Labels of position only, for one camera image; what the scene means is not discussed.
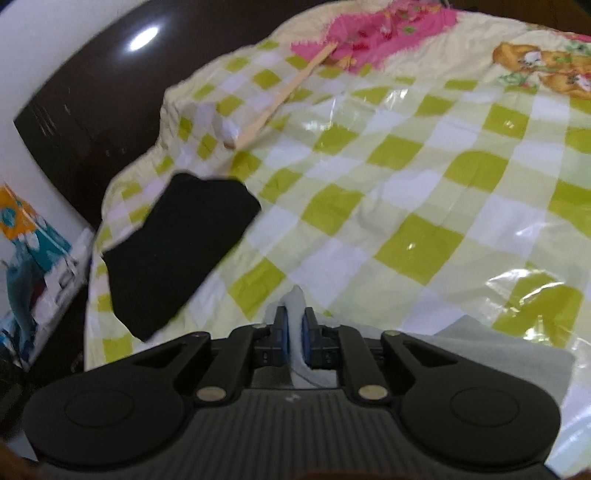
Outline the checkered green bed quilt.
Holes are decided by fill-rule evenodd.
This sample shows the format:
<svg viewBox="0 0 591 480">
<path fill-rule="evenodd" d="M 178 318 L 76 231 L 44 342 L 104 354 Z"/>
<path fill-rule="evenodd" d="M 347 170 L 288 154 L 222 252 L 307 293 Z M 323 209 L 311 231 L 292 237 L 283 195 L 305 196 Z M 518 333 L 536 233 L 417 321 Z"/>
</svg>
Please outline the checkered green bed quilt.
<svg viewBox="0 0 591 480">
<path fill-rule="evenodd" d="M 154 145 L 108 186 L 93 249 L 85 365 L 144 349 L 113 312 L 103 253 L 142 225 L 171 177 L 233 177 L 262 210 L 152 338 L 222 337 L 300 287 L 318 312 L 433 334 L 468 315 L 574 354 L 560 474 L 590 463 L 590 38 L 463 13 L 377 66 L 325 64 L 255 143 L 227 150 L 304 70 L 291 45 L 336 16 L 391 32 L 405 3 L 308 10 L 169 88 Z"/>
</svg>

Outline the dark wooden headboard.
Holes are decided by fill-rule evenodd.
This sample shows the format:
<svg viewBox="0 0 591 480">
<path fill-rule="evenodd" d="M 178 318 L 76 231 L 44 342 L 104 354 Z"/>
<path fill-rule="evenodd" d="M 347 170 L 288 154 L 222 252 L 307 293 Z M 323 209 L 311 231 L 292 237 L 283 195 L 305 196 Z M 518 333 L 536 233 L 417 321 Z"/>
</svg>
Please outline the dark wooden headboard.
<svg viewBox="0 0 591 480">
<path fill-rule="evenodd" d="M 73 55 L 15 127 L 48 180 L 96 228 L 110 180 L 155 143 L 165 90 L 312 7 L 304 0 L 148 1 Z"/>
</svg>

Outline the grey-green pants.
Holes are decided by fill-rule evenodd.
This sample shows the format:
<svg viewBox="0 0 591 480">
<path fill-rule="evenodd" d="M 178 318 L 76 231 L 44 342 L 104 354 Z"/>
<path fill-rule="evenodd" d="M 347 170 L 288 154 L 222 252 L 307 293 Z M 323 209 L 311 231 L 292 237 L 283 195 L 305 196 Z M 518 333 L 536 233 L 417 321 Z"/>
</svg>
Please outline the grey-green pants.
<svg viewBox="0 0 591 480">
<path fill-rule="evenodd" d="M 287 309 L 290 385 L 295 389 L 335 388 L 334 369 L 311 369 L 304 364 L 303 326 L 305 302 L 301 287 L 294 287 L 280 300 L 266 306 L 263 321 L 273 324 L 276 310 Z M 569 388 L 573 354 L 546 345 L 530 343 L 486 328 L 477 320 L 464 316 L 434 335 L 412 334 L 415 339 L 460 355 L 471 361 L 526 380 L 545 390 L 561 404 Z"/>
</svg>

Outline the black folded garment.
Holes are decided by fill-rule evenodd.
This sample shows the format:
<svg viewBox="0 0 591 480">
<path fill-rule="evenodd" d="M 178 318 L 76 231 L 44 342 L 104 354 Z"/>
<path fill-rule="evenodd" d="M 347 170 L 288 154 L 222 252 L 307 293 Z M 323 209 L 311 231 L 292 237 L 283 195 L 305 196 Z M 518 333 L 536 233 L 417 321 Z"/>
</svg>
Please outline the black folded garment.
<svg viewBox="0 0 591 480">
<path fill-rule="evenodd" d="M 173 175 L 142 226 L 106 250 L 115 317 L 145 342 L 190 300 L 262 206 L 236 179 Z"/>
</svg>

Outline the wooden stick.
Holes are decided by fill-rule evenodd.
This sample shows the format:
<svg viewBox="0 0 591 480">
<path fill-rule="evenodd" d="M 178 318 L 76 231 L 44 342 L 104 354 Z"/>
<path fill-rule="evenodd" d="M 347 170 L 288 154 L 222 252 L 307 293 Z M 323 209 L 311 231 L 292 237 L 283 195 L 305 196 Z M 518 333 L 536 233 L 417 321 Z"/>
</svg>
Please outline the wooden stick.
<svg viewBox="0 0 591 480">
<path fill-rule="evenodd" d="M 270 117 L 273 116 L 278 108 L 280 108 L 280 105 L 283 104 L 283 102 L 290 97 L 291 93 L 293 93 L 294 90 L 296 90 L 297 87 L 311 75 L 311 72 L 315 67 L 321 65 L 325 59 L 331 56 L 332 52 L 337 49 L 338 45 L 338 42 L 332 42 L 325 45 L 325 47 L 322 48 L 322 50 L 318 52 L 310 62 L 308 62 L 308 65 L 305 66 L 303 70 L 298 72 L 297 75 L 295 75 L 294 78 L 283 87 L 283 89 L 277 92 L 276 97 L 273 99 L 273 102 L 270 103 L 269 107 L 267 107 L 256 120 L 250 123 L 249 126 L 243 129 L 238 137 L 225 141 L 224 146 L 230 150 L 239 150 L 245 148 L 249 143 L 252 143 L 252 141 L 256 139 L 257 134 L 259 134 L 259 131 L 266 125 L 266 122 L 270 120 Z"/>
</svg>

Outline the colourful cartoon fabric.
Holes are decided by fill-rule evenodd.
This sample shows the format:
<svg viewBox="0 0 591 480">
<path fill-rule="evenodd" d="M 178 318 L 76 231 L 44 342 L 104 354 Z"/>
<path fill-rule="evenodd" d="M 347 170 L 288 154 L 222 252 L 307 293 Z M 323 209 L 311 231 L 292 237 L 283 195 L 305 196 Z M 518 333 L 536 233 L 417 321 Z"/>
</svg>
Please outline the colourful cartoon fabric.
<svg viewBox="0 0 591 480">
<path fill-rule="evenodd" d="M 1 261 L 1 358 L 28 370 L 86 283 L 94 232 L 69 243 L 3 184 L 1 237 L 14 247 Z"/>
</svg>

